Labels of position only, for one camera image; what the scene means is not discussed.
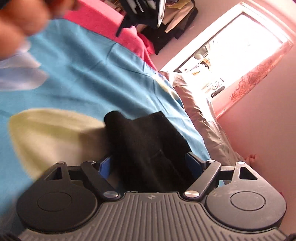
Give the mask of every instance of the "silver screw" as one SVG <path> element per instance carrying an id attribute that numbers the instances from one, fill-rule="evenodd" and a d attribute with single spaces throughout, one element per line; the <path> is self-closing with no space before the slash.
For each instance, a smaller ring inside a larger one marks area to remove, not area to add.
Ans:
<path id="1" fill-rule="evenodd" d="M 190 191 L 186 191 L 186 192 L 184 193 L 184 195 L 185 195 L 186 197 L 189 197 L 189 198 L 196 198 L 196 197 L 198 197 L 198 196 L 200 195 L 200 193 L 197 192 L 197 191 L 190 190 Z"/>
<path id="2" fill-rule="evenodd" d="M 104 196 L 106 198 L 116 198 L 116 197 L 118 197 L 118 193 L 115 191 L 106 191 L 106 192 L 104 192 Z"/>

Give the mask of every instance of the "wall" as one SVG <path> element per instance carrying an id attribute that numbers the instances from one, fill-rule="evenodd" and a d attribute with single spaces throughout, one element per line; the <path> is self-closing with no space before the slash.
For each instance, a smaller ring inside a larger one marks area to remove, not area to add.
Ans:
<path id="1" fill-rule="evenodd" d="M 256 0 L 296 32 L 292 0 Z M 190 41 L 239 0 L 196 0 L 199 13 L 189 31 L 172 40 L 152 60 L 162 68 Z M 258 172 L 287 201 L 281 230 L 296 232 L 296 46 L 250 93 L 219 118 L 233 148 L 243 156 L 258 153 Z"/>

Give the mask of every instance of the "bed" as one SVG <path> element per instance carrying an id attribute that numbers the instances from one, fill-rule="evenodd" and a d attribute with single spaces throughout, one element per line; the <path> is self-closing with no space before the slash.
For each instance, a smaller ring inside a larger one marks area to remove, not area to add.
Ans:
<path id="1" fill-rule="evenodd" d="M 103 119 L 110 111 L 129 119 L 161 111 L 194 154 L 203 160 L 221 155 L 209 154 L 207 136 L 213 131 L 207 134 L 186 113 L 192 114 L 191 104 L 180 86 L 187 84 L 176 77 L 170 83 L 169 76 L 156 71 L 135 28 L 124 29 L 115 39 L 111 33 L 115 35 L 121 17 L 108 20 L 104 14 L 113 10 L 100 12 L 101 4 L 83 2 L 78 12 L 51 21 L 29 39 L 29 53 L 47 74 L 44 83 L 0 93 L 0 231 L 21 231 L 16 200 L 48 167 L 57 161 L 78 165 L 108 153 Z"/>

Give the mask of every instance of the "yellow petal print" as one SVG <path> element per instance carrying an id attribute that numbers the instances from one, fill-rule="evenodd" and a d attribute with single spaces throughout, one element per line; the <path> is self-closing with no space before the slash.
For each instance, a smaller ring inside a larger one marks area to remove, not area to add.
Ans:
<path id="1" fill-rule="evenodd" d="M 14 150 L 33 179 L 58 161 L 76 166 L 107 155 L 104 127 L 90 116 L 58 109 L 29 109 L 9 119 Z"/>

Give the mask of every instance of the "pile of clothes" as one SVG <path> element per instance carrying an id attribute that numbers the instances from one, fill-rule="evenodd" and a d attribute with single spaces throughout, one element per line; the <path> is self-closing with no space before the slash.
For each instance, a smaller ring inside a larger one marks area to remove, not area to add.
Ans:
<path id="1" fill-rule="evenodd" d="M 146 27 L 143 34 L 154 45 L 155 54 L 172 39 L 178 39 L 198 13 L 193 0 L 167 0 L 163 21 L 158 29 Z"/>

